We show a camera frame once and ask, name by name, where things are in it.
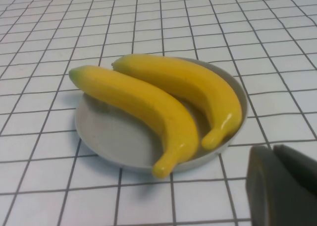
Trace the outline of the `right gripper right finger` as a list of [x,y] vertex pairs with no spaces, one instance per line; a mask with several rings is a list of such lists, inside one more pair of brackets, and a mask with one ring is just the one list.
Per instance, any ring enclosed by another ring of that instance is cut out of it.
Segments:
[[274,145],[274,154],[296,182],[317,196],[317,162],[311,157],[286,145]]

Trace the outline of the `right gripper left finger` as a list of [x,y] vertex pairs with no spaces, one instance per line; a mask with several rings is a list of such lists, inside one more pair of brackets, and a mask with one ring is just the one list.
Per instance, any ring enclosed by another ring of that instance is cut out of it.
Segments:
[[273,149],[251,148],[246,192],[254,226],[317,224],[317,197],[295,181]]

